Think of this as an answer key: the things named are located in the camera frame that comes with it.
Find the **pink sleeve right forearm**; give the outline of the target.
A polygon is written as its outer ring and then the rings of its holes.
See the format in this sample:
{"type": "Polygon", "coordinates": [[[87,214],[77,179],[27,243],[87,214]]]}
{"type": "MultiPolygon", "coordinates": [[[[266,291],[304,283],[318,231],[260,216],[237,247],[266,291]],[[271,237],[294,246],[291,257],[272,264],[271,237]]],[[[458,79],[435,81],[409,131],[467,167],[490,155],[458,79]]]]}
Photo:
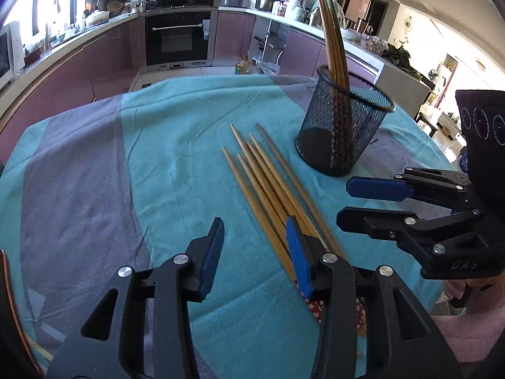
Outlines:
{"type": "Polygon", "coordinates": [[[504,306],[484,313],[433,316],[456,359],[460,363],[483,361],[504,329],[504,306]]]}

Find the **right hand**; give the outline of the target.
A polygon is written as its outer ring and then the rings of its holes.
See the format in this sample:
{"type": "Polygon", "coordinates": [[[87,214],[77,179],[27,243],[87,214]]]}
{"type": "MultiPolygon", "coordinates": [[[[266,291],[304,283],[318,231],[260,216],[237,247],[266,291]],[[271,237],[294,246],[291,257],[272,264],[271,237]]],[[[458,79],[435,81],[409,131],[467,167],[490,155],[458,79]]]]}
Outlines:
{"type": "Polygon", "coordinates": [[[470,313],[484,313],[504,306],[504,275],[443,282],[444,292],[450,298],[462,299],[467,288],[472,289],[466,301],[470,313]]]}

